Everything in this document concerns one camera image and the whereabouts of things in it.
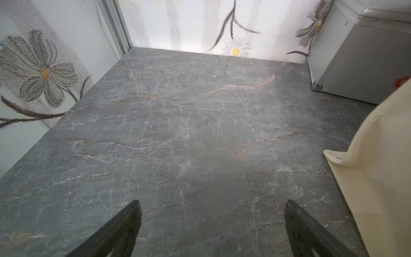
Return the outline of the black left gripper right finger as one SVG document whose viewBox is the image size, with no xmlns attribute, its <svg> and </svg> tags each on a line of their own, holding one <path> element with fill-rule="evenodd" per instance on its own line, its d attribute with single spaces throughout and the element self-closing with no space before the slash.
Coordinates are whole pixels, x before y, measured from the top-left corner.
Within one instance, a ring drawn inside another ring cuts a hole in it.
<svg viewBox="0 0 411 257">
<path fill-rule="evenodd" d="M 294 200 L 287 201 L 284 218 L 295 257 L 356 256 Z"/>
</svg>

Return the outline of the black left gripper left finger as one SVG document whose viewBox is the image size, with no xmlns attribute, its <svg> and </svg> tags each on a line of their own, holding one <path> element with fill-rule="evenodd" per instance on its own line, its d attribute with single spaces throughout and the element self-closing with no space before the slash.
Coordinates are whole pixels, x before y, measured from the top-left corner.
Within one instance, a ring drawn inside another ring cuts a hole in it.
<svg viewBox="0 0 411 257">
<path fill-rule="evenodd" d="M 67 256 L 130 257 L 136 244 L 141 222 L 140 203 L 138 200 L 133 200 Z"/>
</svg>

